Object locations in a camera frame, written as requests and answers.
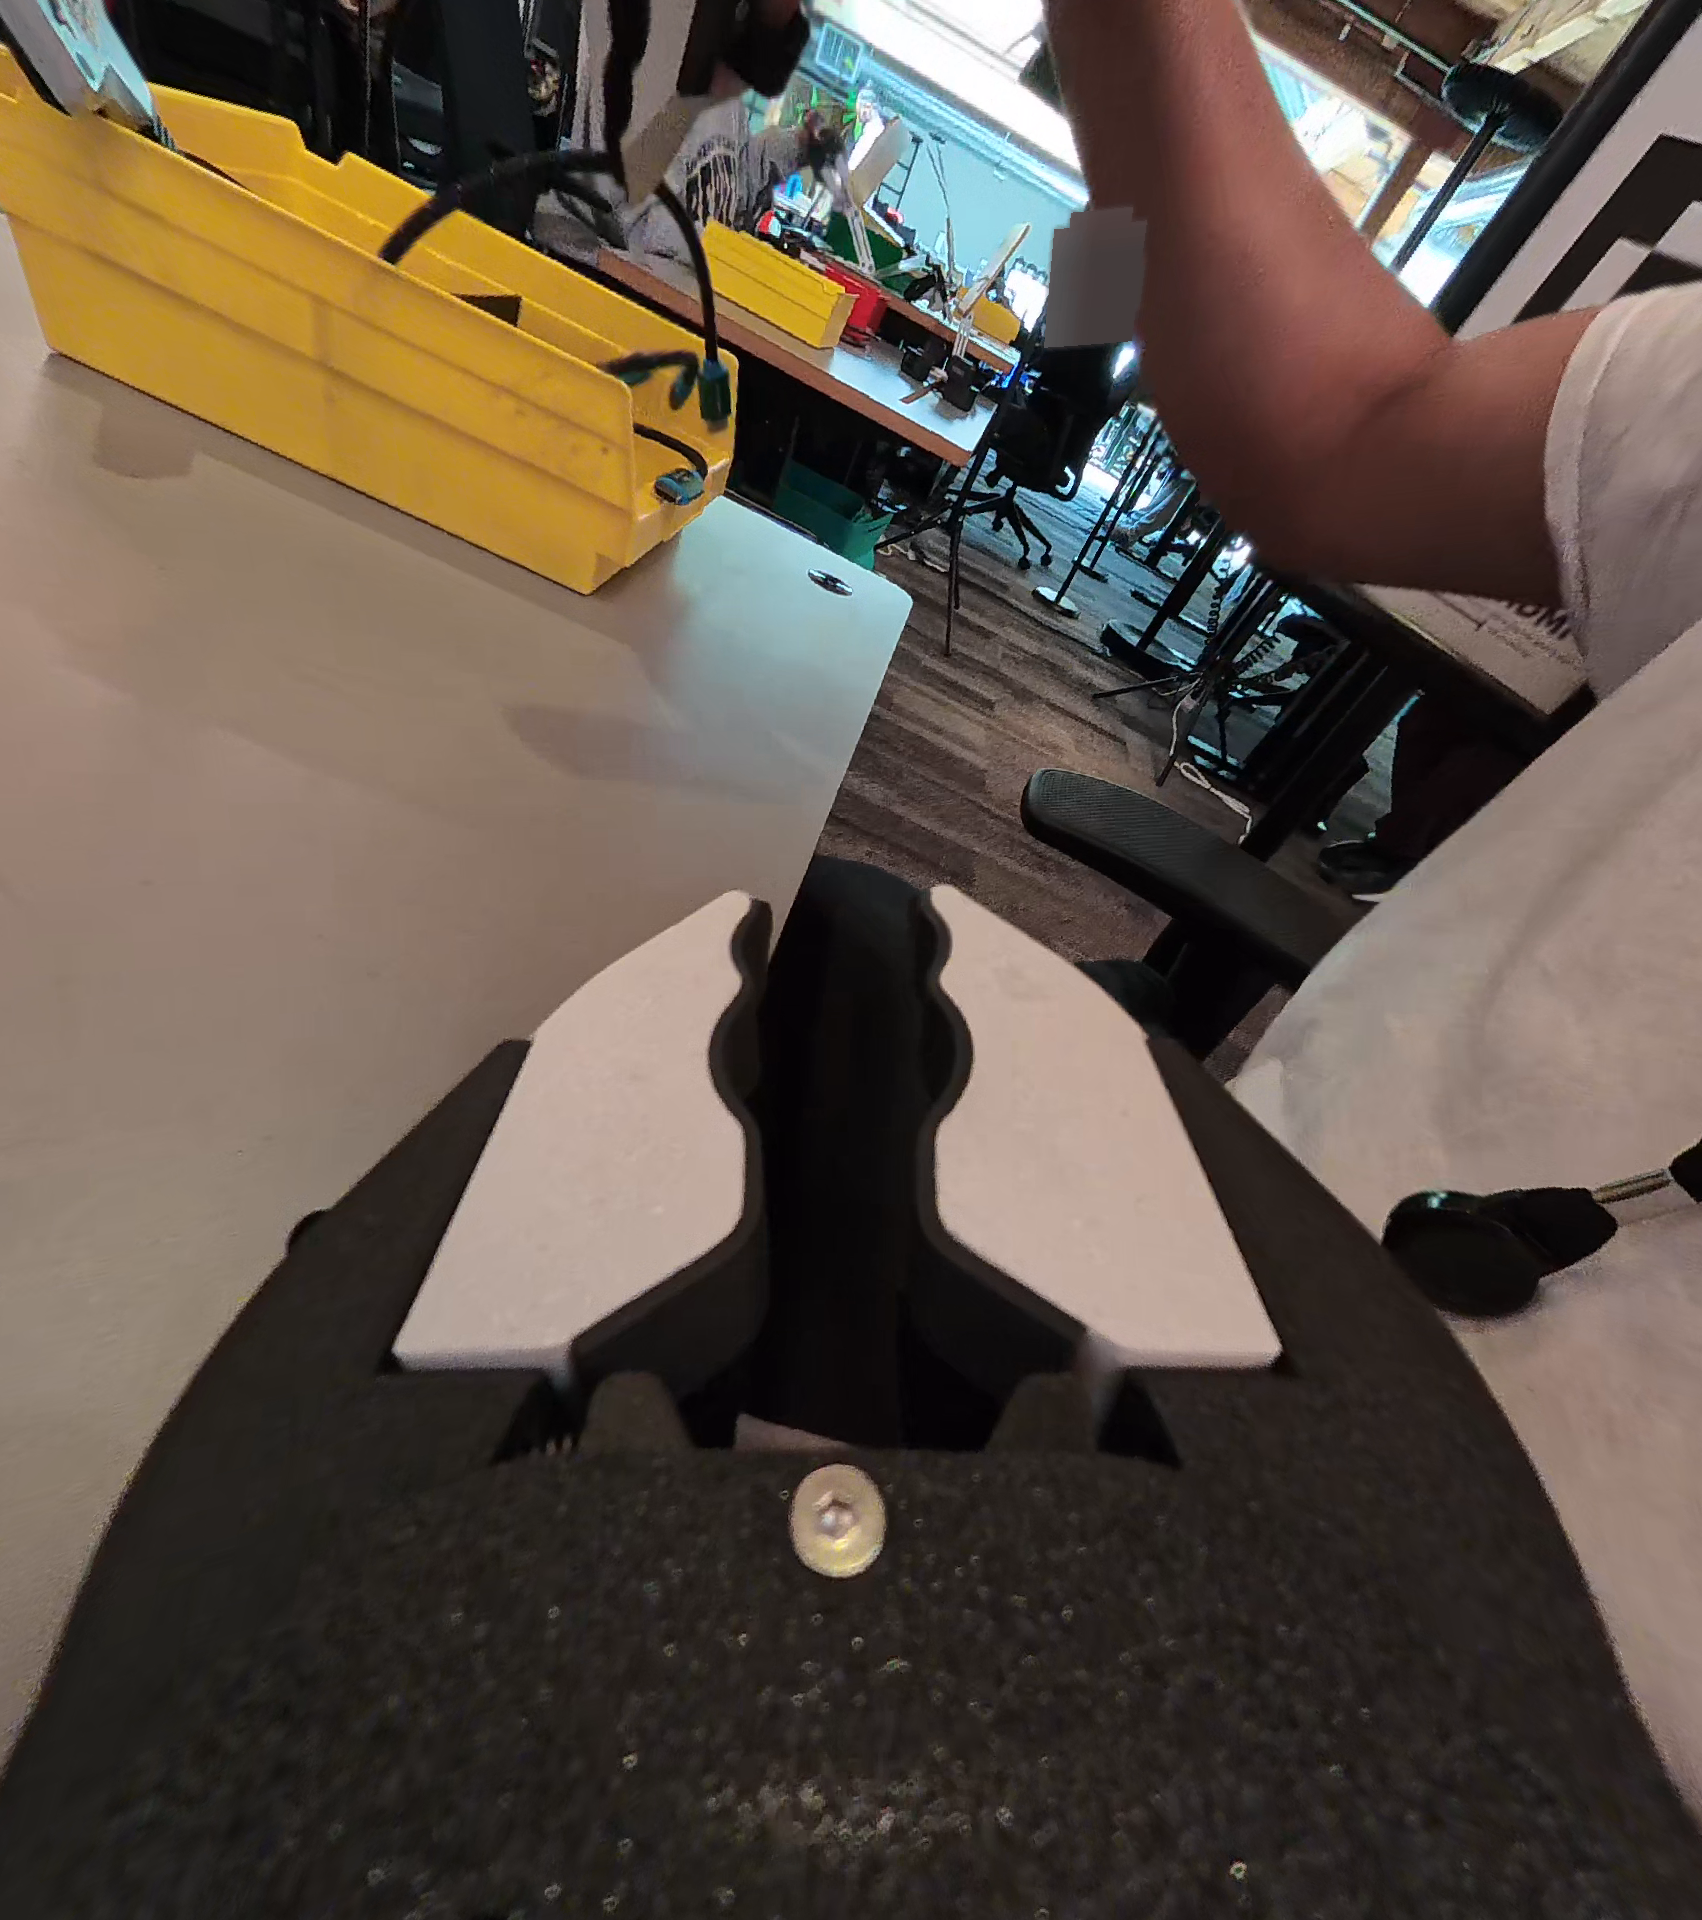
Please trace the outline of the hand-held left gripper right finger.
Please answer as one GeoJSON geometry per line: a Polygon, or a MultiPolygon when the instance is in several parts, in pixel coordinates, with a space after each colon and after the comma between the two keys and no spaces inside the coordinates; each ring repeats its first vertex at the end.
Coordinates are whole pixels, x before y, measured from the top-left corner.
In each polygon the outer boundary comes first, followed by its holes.
{"type": "Polygon", "coordinates": [[[915,927],[922,1344],[1000,1409],[1074,1379],[1093,1425],[1133,1375],[1268,1373],[1282,1336],[1145,1025],[947,883],[915,927]]]}

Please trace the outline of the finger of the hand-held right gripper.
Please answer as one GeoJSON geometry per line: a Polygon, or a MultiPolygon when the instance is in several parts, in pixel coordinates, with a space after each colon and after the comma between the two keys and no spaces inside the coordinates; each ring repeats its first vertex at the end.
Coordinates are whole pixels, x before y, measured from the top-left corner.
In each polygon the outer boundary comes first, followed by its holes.
{"type": "Polygon", "coordinates": [[[749,141],[749,89],[715,89],[662,108],[623,151],[623,201],[672,194],[681,203],[731,203],[749,141]]]}

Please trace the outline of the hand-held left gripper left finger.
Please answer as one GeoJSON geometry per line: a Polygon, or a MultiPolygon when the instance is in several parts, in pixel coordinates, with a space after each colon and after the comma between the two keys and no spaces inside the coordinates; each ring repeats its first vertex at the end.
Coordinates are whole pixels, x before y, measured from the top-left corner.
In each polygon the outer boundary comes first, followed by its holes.
{"type": "Polygon", "coordinates": [[[769,933],[722,892],[540,1021],[394,1338],[403,1373],[536,1373],[577,1408],[617,1373],[695,1396],[746,1356],[769,933]]]}

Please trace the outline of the person's right forearm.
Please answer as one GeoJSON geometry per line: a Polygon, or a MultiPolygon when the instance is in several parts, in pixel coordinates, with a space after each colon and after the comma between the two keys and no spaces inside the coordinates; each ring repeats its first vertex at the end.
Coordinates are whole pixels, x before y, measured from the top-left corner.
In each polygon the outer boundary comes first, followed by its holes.
{"type": "Polygon", "coordinates": [[[1543,449],[1595,312],[1451,337],[1308,164],[1240,6],[1044,24],[1092,203],[1143,224],[1145,381],[1221,520],[1298,580],[1557,603],[1543,449]]]}

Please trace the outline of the grey desk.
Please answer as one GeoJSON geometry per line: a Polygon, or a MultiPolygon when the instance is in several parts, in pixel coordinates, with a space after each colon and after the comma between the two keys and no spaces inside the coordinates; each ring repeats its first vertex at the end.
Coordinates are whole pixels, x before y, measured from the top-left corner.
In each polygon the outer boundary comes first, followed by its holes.
{"type": "Polygon", "coordinates": [[[575,596],[46,348],[0,214],[0,1767],[285,1247],[481,1054],[783,910],[906,591],[723,498],[575,596]]]}

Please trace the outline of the small yellow plastic bin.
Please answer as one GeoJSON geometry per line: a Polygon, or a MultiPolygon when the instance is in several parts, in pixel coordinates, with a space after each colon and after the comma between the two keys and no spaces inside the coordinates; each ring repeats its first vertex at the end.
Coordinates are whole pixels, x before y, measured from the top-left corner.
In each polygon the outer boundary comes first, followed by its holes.
{"type": "Polygon", "coordinates": [[[719,221],[708,221],[698,237],[714,297],[803,348],[834,352],[842,344],[856,300],[827,271],[719,221]]]}

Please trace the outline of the wooden table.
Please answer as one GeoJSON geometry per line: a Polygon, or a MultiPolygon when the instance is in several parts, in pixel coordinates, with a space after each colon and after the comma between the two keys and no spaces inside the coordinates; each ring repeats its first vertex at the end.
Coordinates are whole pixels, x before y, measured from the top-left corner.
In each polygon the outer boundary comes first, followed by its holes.
{"type": "MultiPolygon", "coordinates": [[[[689,265],[674,257],[598,248],[595,270],[640,301],[683,323],[702,319],[702,301],[689,265]]],[[[810,348],[795,335],[749,313],[734,300],[714,300],[718,340],[737,359],[773,368],[831,403],[883,430],[894,439],[965,465],[989,436],[994,406],[985,395],[958,411],[931,389],[917,391],[885,345],[810,348]]]]}

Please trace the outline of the green object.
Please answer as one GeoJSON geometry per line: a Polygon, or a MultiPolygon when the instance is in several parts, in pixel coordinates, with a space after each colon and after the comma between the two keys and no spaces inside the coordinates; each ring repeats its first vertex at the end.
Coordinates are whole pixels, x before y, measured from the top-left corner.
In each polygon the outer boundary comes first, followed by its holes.
{"type": "Polygon", "coordinates": [[[872,569],[894,513],[788,456],[777,472],[771,515],[814,540],[837,560],[872,569]]]}

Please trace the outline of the person's grey clothing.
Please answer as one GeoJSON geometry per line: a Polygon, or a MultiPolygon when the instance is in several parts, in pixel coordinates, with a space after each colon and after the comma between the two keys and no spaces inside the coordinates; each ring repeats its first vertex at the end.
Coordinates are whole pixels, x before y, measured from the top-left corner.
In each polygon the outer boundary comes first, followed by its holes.
{"type": "MultiPolygon", "coordinates": [[[[1601,307],[1543,453],[1597,698],[1288,999],[1238,1099],[1368,1228],[1702,1137],[1702,280],[1601,307]]],[[[1702,1206],[1462,1328],[1702,1825],[1702,1206]]]]}

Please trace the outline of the grey flat packet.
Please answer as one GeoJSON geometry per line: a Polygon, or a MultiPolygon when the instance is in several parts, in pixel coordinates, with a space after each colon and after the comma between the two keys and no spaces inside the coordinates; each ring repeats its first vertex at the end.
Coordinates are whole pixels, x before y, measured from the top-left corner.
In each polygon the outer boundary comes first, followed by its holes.
{"type": "Polygon", "coordinates": [[[61,112],[159,132],[148,77],[104,2],[0,2],[0,35],[61,112]]]}

